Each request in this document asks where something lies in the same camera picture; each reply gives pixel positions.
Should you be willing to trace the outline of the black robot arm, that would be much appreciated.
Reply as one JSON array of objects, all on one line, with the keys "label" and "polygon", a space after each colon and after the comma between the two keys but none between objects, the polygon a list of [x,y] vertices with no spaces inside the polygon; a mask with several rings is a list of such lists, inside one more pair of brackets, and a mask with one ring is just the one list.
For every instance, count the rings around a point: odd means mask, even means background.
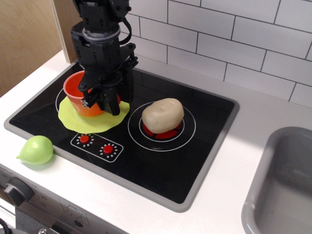
[{"label": "black robot arm", "polygon": [[84,75],[78,85],[82,103],[114,116],[119,101],[131,102],[134,96],[133,68],[138,64],[130,42],[132,34],[120,40],[120,23],[128,31],[126,19],[131,11],[127,0],[75,0],[81,22],[71,29],[71,38]]}]

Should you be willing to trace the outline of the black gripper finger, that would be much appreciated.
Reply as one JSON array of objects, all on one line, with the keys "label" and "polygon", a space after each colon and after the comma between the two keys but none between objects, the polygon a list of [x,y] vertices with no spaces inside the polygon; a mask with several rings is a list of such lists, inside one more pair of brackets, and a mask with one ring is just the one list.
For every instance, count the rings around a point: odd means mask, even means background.
[{"label": "black gripper finger", "polygon": [[125,102],[132,102],[134,98],[134,76],[131,66],[122,70],[122,80],[119,83],[118,94],[121,100]]},{"label": "black gripper finger", "polygon": [[115,87],[102,88],[97,104],[105,112],[118,116],[120,114],[119,102]]}]

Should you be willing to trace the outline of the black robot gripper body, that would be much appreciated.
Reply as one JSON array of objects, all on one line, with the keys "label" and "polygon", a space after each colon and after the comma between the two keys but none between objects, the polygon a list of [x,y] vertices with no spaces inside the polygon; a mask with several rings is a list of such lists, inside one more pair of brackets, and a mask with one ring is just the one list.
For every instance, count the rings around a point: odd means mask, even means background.
[{"label": "black robot gripper body", "polygon": [[121,100],[118,88],[122,70],[138,64],[136,45],[129,38],[119,40],[119,35],[119,23],[114,23],[111,29],[92,31],[81,21],[71,30],[78,62],[85,72],[78,90],[83,93],[82,102],[87,107],[97,103],[102,88],[115,87],[118,101]]}]

